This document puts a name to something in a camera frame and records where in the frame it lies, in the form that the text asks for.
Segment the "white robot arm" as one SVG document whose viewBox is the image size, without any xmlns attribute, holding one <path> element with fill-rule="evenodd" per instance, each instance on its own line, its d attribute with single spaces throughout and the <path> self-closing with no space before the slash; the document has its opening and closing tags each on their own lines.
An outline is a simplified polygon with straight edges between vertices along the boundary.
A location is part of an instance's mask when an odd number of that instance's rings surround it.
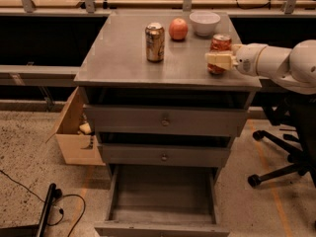
<svg viewBox="0 0 316 237">
<path fill-rule="evenodd" d="M 207 63 L 241 74 L 266 77 L 289 91 L 316 93 L 316 40 L 300 42 L 294 48 L 263 43 L 233 44 L 231 50 L 212 51 Z"/>
</svg>

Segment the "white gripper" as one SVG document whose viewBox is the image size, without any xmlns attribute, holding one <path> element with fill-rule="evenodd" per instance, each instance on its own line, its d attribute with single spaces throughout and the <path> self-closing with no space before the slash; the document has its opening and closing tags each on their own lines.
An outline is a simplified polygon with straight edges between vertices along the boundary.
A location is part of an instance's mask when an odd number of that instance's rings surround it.
<svg viewBox="0 0 316 237">
<path fill-rule="evenodd" d="M 212 51 L 204 55 L 208 64 L 225 70 L 236 68 L 240 73 L 258 76 L 258 60 L 261 52 L 267 47 L 262 43 L 233 44 L 232 51 Z"/>
</svg>

